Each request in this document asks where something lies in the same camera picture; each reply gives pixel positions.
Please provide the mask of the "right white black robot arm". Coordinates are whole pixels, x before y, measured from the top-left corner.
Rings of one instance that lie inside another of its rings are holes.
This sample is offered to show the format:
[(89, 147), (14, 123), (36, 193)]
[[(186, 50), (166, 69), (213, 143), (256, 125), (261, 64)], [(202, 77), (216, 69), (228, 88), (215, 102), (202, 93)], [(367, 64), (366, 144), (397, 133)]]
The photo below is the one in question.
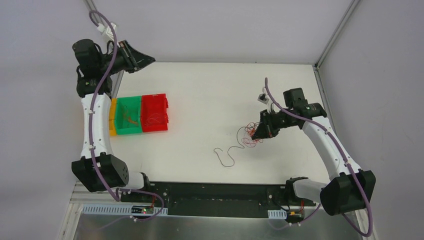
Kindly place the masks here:
[(330, 216), (370, 209), (370, 201), (376, 177), (370, 170), (363, 170), (347, 153), (331, 129), (327, 113), (319, 103), (308, 103), (301, 88), (283, 93), (286, 108), (279, 107), (266, 87), (258, 101), (267, 105), (259, 113), (259, 124), (251, 133), (251, 139), (274, 138), (281, 129), (299, 127), (311, 140), (328, 173), (329, 182), (296, 177), (286, 181), (284, 200), (296, 205), (303, 199), (321, 204)]

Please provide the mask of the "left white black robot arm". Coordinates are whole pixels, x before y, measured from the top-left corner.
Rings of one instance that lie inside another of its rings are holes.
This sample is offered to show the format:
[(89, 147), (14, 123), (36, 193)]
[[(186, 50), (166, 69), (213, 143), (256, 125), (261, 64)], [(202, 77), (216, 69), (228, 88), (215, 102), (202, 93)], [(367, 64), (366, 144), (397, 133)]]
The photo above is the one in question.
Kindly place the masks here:
[(84, 138), (80, 159), (72, 162), (71, 170), (89, 192), (110, 188), (132, 188), (140, 202), (152, 198), (153, 189), (143, 172), (128, 169), (114, 156), (110, 141), (110, 108), (112, 79), (120, 71), (134, 73), (155, 62), (155, 58), (134, 49), (127, 40), (115, 44), (116, 55), (102, 53), (91, 39), (82, 39), (72, 49), (79, 63), (76, 68), (76, 91), (84, 114)]

